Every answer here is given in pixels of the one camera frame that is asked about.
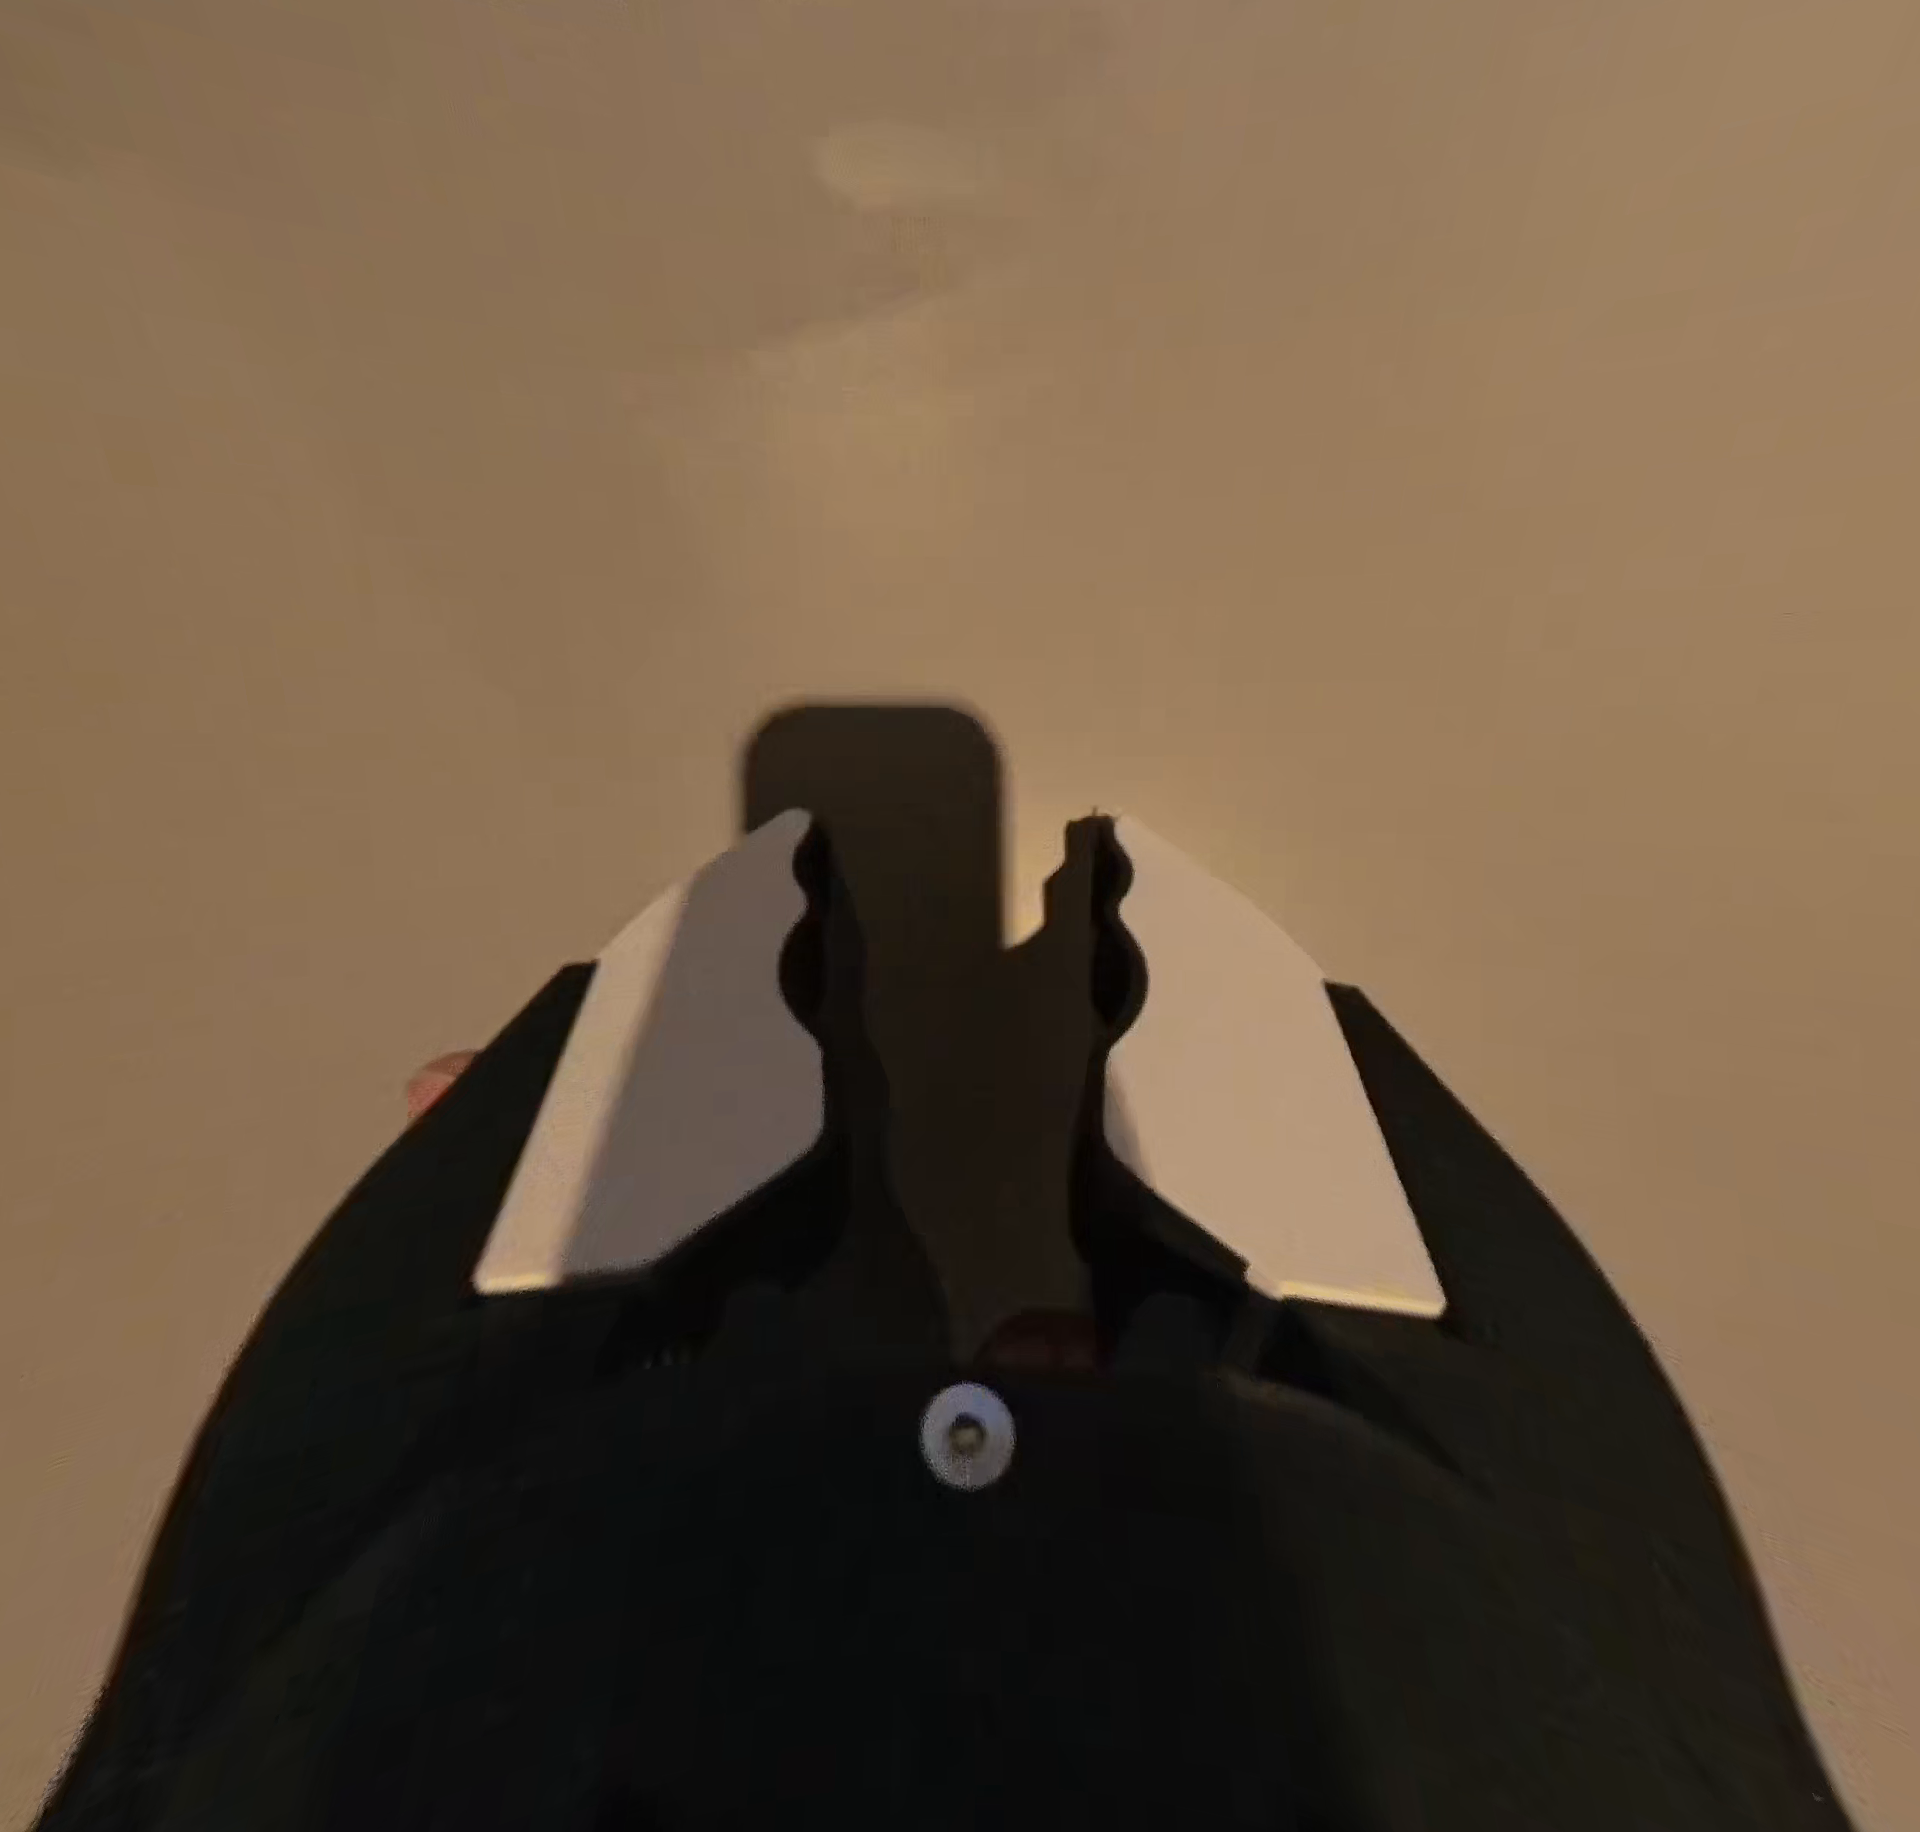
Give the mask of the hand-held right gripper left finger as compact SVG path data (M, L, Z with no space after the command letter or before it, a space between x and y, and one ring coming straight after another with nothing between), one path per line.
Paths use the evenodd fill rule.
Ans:
M600 946L475 1291L664 1268L819 1150L832 884L819 821L780 809Z

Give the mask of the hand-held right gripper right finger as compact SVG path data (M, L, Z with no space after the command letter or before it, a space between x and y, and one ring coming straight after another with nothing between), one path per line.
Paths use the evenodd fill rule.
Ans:
M1439 1320L1441 1277L1315 960L1138 819L1079 834L1094 1033L1072 1202L1088 1266Z

